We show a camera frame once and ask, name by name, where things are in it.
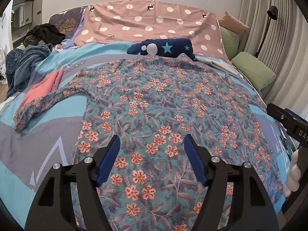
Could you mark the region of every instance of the navy star pillow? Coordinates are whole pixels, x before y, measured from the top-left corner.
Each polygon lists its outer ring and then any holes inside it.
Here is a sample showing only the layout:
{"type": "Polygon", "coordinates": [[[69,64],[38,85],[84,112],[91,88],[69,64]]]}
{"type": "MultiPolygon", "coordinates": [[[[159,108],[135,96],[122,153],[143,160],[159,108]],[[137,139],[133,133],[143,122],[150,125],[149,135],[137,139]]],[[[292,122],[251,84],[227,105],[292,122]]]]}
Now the navy star pillow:
{"type": "Polygon", "coordinates": [[[186,38],[176,39],[148,39],[141,43],[133,44],[127,50],[131,55],[159,55],[163,57],[177,58],[180,54],[186,54],[195,60],[192,42],[186,38]]]}

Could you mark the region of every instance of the floral shirt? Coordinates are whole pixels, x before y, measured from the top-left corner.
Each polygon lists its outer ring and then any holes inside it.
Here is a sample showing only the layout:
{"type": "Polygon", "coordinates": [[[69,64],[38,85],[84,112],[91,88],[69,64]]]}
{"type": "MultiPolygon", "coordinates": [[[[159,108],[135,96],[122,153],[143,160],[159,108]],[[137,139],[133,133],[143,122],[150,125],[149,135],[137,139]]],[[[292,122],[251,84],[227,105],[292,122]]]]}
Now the floral shirt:
{"type": "MultiPolygon", "coordinates": [[[[206,188],[186,156],[186,134],[227,163],[251,162],[272,202],[280,199],[278,165],[249,103],[265,106],[228,75],[220,77],[184,54],[112,61],[81,70],[66,87],[22,107],[15,130],[21,132],[34,113],[79,92],[85,93],[87,108],[72,162],[92,156],[115,134],[121,139],[108,181],[98,189],[114,230],[192,228],[206,188]]],[[[232,193],[229,183],[219,227],[228,221],[232,193]]],[[[73,203],[83,227],[76,187],[73,203]]]]}

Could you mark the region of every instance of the black lamp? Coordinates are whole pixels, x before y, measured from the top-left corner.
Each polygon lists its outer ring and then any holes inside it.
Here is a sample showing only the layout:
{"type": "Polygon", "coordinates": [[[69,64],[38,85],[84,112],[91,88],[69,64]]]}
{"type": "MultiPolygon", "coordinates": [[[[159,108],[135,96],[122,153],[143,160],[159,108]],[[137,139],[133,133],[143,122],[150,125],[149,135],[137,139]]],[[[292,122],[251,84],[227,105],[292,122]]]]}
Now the black lamp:
{"type": "Polygon", "coordinates": [[[277,7],[276,7],[276,6],[271,6],[271,7],[269,8],[269,10],[267,11],[267,14],[269,15],[269,17],[268,17],[268,20],[267,20],[267,26],[266,26],[266,29],[265,29],[265,34],[264,34],[263,40],[262,40],[262,42],[261,42],[261,45],[260,45],[258,51],[257,51],[256,54],[254,55],[255,58],[258,58],[258,56],[259,56],[259,53],[260,53],[261,48],[262,48],[262,46],[263,46],[263,43],[264,43],[264,41],[265,41],[266,34],[267,34],[267,32],[268,32],[268,30],[269,30],[269,27],[270,27],[269,25],[270,25],[271,19],[273,19],[274,21],[277,20],[277,16],[278,16],[278,9],[277,9],[277,7]]]}

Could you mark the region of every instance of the beige pillow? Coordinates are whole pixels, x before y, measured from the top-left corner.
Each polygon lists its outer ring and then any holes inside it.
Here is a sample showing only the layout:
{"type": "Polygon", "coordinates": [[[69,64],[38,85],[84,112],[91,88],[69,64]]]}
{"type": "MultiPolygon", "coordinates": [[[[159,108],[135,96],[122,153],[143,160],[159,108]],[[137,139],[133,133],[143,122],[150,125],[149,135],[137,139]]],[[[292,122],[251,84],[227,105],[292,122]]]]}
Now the beige pillow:
{"type": "Polygon", "coordinates": [[[219,25],[237,33],[238,35],[249,29],[247,25],[234,18],[232,15],[229,15],[227,11],[224,13],[224,16],[219,20],[219,25]]]}

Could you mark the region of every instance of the green pillow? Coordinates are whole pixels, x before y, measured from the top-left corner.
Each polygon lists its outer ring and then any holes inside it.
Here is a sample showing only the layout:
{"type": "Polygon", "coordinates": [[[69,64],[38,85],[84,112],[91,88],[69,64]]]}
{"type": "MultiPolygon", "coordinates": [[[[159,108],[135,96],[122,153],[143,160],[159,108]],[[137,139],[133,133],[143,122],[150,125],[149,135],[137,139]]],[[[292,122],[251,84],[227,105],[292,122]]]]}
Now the green pillow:
{"type": "Polygon", "coordinates": [[[238,34],[223,27],[220,27],[220,31],[222,36],[222,42],[224,43],[224,50],[226,51],[229,60],[231,60],[236,56],[240,37],[238,36],[238,34]]]}
{"type": "Polygon", "coordinates": [[[276,78],[271,69],[247,52],[240,52],[231,62],[246,75],[258,91],[265,88],[276,78]]]}

